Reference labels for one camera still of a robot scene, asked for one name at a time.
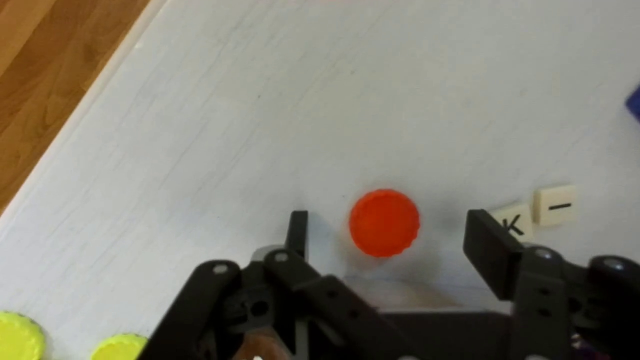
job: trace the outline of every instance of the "screw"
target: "screw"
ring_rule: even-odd
[[[214,266],[214,273],[224,273],[225,269],[228,269],[225,263],[215,263],[215,266]]]
[[[624,262],[619,262],[618,257],[603,257],[603,266],[618,271],[624,269]]]
[[[278,252],[274,260],[276,262],[288,262],[288,253],[286,252]]]
[[[550,250],[545,250],[545,248],[535,248],[535,252],[533,252],[537,257],[544,257],[544,260],[552,260],[553,257],[553,253],[550,252]]]

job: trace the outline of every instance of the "wooden floor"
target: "wooden floor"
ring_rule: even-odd
[[[0,211],[147,0],[0,0]]]

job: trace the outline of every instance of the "black marking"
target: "black marking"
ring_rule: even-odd
[[[548,205],[548,209],[561,209],[561,207],[569,207],[571,204],[566,201],[566,204],[556,204],[556,205]]]
[[[518,219],[519,219],[519,214],[511,221],[506,221],[506,218],[501,218],[501,227],[515,232],[518,236],[524,236],[524,232],[515,225]]]

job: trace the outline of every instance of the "black robotic claw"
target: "black robotic claw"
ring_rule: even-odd
[[[303,260],[306,225],[307,211],[292,211],[286,245],[243,269],[197,266],[139,360],[241,358],[238,347],[255,327],[276,334],[284,358],[297,360],[568,360],[585,343],[633,358],[625,325],[640,320],[640,266],[631,260],[599,255],[579,267],[550,248],[524,248],[488,211],[472,209],[463,252],[514,311],[383,313]]]

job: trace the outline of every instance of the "yellow object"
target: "yellow object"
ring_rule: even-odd
[[[42,360],[43,331],[29,318],[16,311],[0,311],[0,358]]]
[[[92,360],[136,360],[145,343],[145,337],[136,334],[115,334],[99,342]]]

